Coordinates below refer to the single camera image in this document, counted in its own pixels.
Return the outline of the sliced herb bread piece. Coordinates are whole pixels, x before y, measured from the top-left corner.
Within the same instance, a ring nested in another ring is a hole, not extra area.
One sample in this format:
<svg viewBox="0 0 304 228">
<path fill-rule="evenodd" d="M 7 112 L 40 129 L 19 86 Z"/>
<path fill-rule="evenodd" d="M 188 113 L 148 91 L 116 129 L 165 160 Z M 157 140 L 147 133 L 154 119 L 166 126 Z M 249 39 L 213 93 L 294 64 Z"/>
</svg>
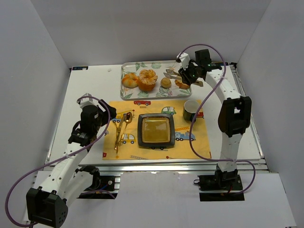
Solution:
<svg viewBox="0 0 304 228">
<path fill-rule="evenodd" d="M 183 83 L 181 80 L 175 79 L 175 85 L 178 86 L 180 89 L 189 89 L 190 86 L 188 84 Z"/>
</svg>

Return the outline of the yellow vehicle print placemat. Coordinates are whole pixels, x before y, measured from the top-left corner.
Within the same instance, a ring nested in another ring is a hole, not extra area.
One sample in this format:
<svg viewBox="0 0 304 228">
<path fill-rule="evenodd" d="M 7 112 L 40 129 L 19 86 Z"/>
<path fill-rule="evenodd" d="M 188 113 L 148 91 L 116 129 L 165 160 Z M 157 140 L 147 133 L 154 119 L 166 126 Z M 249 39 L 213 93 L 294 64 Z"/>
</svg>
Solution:
<svg viewBox="0 0 304 228">
<path fill-rule="evenodd" d="M 210 146 L 204 113 L 199 111 L 193 129 L 190 121 L 183 118 L 185 100 L 136 100 L 111 101 L 110 106 L 116 108 L 117 115 L 109 125 L 104 136 L 104 160 L 158 160 L 158 159 L 197 159 L 192 147 L 203 157 L 210 158 Z M 123 141 L 118 150 L 114 149 L 116 127 L 123 114 L 131 112 L 133 120 L 127 127 Z M 140 114 L 164 113 L 172 114 L 175 124 L 175 145 L 172 148 L 150 149 L 138 145 L 137 124 Z"/>
</svg>

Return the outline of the black square amber plate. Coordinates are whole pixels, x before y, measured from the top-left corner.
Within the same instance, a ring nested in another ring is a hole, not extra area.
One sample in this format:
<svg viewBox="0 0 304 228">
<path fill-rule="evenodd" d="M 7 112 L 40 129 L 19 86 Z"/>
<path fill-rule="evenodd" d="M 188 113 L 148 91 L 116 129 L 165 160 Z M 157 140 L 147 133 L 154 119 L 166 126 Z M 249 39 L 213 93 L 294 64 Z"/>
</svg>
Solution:
<svg viewBox="0 0 304 228">
<path fill-rule="evenodd" d="M 171 114 L 140 114 L 137 124 L 138 145 L 144 148 L 171 148 L 175 145 L 174 119 Z"/>
</svg>

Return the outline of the small round bread bun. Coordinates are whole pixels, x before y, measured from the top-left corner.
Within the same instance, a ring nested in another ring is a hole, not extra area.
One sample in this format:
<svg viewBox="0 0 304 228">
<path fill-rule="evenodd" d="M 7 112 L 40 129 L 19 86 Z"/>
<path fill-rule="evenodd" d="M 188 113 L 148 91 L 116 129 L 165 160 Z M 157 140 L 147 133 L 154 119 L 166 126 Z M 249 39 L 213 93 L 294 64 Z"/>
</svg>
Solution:
<svg viewBox="0 0 304 228">
<path fill-rule="evenodd" d="M 164 77 L 161 80 L 161 87 L 166 88 L 166 89 L 170 88 L 171 87 L 171 80 L 169 78 Z"/>
</svg>

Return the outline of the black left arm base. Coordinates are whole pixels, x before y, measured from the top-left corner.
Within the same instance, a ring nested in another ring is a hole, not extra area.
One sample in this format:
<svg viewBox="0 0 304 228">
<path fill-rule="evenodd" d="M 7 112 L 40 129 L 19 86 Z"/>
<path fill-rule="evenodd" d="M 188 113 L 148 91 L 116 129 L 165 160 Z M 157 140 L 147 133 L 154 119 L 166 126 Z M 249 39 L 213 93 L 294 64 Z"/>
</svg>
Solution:
<svg viewBox="0 0 304 228">
<path fill-rule="evenodd" d="M 114 193 L 115 176 L 102 176 L 100 171 L 95 166 L 83 166 L 75 170 L 76 174 L 79 172 L 88 172 L 93 176 L 92 184 L 85 189 L 78 198 L 79 199 L 115 199 L 117 193 Z"/>
</svg>

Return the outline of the orange sugared bundt bread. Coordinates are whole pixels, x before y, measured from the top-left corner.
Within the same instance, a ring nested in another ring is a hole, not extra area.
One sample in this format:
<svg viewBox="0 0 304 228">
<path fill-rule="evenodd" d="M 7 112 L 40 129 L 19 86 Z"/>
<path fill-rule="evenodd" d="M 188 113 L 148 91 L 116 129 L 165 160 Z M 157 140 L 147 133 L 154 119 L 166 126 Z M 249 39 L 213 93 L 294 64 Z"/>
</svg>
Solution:
<svg viewBox="0 0 304 228">
<path fill-rule="evenodd" d="M 155 88 L 157 79 L 158 76 L 154 70 L 144 69 L 139 73 L 137 84 L 141 91 L 149 92 Z"/>
</svg>

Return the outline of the gold fork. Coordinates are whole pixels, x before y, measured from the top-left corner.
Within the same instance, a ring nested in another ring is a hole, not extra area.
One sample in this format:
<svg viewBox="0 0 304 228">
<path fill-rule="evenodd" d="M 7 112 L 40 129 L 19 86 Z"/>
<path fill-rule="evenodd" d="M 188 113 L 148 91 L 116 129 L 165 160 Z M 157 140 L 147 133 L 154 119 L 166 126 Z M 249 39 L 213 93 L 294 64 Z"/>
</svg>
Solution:
<svg viewBox="0 0 304 228">
<path fill-rule="evenodd" d="M 119 129 L 117 127 L 115 133 L 115 142 L 114 142 L 114 149 L 116 151 L 116 154 L 118 154 L 118 147 L 119 147 Z"/>
</svg>

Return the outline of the orange twisted bread roll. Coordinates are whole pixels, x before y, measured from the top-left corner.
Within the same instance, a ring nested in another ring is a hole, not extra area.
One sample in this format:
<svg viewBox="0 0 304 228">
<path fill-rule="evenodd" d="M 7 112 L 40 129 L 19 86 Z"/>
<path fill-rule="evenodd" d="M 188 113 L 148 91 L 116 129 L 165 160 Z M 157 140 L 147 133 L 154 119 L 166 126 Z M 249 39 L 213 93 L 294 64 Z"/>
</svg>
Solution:
<svg viewBox="0 0 304 228">
<path fill-rule="evenodd" d="M 135 88 L 138 86 L 138 76 L 135 73 L 125 74 L 122 78 L 122 85 L 127 88 Z"/>
</svg>

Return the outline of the silver metal tongs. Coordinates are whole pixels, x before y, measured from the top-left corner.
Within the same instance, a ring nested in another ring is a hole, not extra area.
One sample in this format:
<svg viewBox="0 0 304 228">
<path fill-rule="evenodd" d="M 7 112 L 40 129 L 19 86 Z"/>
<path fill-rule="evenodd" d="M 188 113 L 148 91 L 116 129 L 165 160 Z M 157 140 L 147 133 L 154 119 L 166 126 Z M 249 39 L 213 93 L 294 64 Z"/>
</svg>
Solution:
<svg viewBox="0 0 304 228">
<path fill-rule="evenodd" d="M 177 80 L 182 80 L 182 77 L 180 76 L 179 73 L 170 70 L 170 69 L 166 69 L 166 72 L 163 73 L 165 75 L 165 77 L 169 78 L 169 79 L 177 79 Z M 203 82 L 196 80 L 193 85 L 199 86 L 199 87 L 203 87 Z"/>
</svg>

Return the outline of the dark green mug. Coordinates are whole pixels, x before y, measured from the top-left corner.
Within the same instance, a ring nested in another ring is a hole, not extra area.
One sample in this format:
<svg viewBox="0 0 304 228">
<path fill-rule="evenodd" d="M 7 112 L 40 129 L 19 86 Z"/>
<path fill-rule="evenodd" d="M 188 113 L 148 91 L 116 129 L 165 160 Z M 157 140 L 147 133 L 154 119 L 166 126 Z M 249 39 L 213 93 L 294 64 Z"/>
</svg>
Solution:
<svg viewBox="0 0 304 228">
<path fill-rule="evenodd" d="M 196 111 L 200 104 L 196 100 L 187 100 L 183 106 L 183 119 L 188 122 L 192 122 Z"/>
</svg>

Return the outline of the floral white serving tray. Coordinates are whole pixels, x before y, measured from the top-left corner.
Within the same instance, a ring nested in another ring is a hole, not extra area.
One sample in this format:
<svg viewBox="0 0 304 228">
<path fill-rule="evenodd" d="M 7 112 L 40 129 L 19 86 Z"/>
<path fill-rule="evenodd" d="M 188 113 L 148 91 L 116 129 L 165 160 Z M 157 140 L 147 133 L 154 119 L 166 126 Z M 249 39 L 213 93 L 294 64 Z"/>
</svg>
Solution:
<svg viewBox="0 0 304 228">
<path fill-rule="evenodd" d="M 175 84 L 175 80 L 171 80 L 170 88 L 163 88 L 161 86 L 161 80 L 165 77 L 167 69 L 177 71 L 180 68 L 180 64 L 174 60 L 168 61 L 144 61 L 144 62 L 130 62 L 124 63 L 121 66 L 121 77 L 124 77 L 128 73 L 134 73 L 137 76 L 142 70 L 153 70 L 158 76 L 156 86 L 152 91 L 144 92 L 138 87 L 127 88 L 121 85 L 120 96 L 123 100 L 143 100 L 143 99 L 170 99 L 189 97 L 192 94 L 192 89 L 181 89 Z"/>
</svg>

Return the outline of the blue label left corner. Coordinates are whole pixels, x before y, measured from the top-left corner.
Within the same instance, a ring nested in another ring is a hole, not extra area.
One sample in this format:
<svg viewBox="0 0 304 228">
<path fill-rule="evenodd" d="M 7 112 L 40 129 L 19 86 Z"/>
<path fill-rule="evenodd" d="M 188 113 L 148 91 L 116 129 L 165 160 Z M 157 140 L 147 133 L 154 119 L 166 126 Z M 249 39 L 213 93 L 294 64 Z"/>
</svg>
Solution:
<svg viewBox="0 0 304 228">
<path fill-rule="evenodd" d="M 72 67 L 73 71 L 77 71 L 77 70 L 87 70 L 88 66 L 74 66 Z"/>
</svg>

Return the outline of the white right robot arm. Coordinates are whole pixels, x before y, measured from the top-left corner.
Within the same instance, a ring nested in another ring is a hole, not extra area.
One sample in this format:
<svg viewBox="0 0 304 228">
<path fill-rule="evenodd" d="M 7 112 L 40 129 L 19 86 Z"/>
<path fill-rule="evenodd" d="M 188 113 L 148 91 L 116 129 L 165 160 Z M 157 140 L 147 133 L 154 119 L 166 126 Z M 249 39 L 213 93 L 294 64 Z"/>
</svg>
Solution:
<svg viewBox="0 0 304 228">
<path fill-rule="evenodd" d="M 242 96 L 225 78 L 226 65 L 212 63 L 208 49 L 195 52 L 195 60 L 187 53 L 179 53 L 179 74 L 182 82 L 191 85 L 202 78 L 212 88 L 221 102 L 218 127 L 222 132 L 220 159 L 216 174 L 224 180 L 234 179 L 237 174 L 239 143 L 250 125 L 251 98 Z"/>
</svg>

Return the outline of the gold knife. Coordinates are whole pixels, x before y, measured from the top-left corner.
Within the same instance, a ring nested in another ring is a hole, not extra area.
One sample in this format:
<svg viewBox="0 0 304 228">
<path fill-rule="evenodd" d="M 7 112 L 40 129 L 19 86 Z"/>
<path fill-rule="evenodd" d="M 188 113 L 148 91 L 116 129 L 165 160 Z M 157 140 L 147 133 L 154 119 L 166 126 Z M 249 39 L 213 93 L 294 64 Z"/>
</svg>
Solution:
<svg viewBox="0 0 304 228">
<path fill-rule="evenodd" d="M 120 133 L 122 129 L 123 122 L 125 121 L 126 114 L 123 114 L 120 123 L 116 127 L 116 137 L 115 137 L 115 142 L 114 142 L 114 149 L 116 153 L 118 153 L 118 147 L 119 147 L 119 141 L 120 141 Z"/>
</svg>

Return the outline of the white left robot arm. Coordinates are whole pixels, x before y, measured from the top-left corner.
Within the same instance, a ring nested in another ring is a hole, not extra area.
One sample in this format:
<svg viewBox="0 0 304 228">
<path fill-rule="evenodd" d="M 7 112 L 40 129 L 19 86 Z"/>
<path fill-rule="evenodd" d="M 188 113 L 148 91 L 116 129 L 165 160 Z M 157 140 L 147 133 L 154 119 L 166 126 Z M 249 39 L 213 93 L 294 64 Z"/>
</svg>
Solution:
<svg viewBox="0 0 304 228">
<path fill-rule="evenodd" d="M 72 202 L 84 190 L 100 187 L 99 169 L 92 165 L 79 168 L 79 164 L 97 139 L 99 129 L 116 117 L 116 109 L 104 100 L 95 102 L 88 97 L 78 104 L 82 110 L 80 121 L 73 126 L 63 160 L 56 163 L 37 188 L 30 188 L 26 194 L 28 219 L 34 223 L 61 227 Z"/>
</svg>

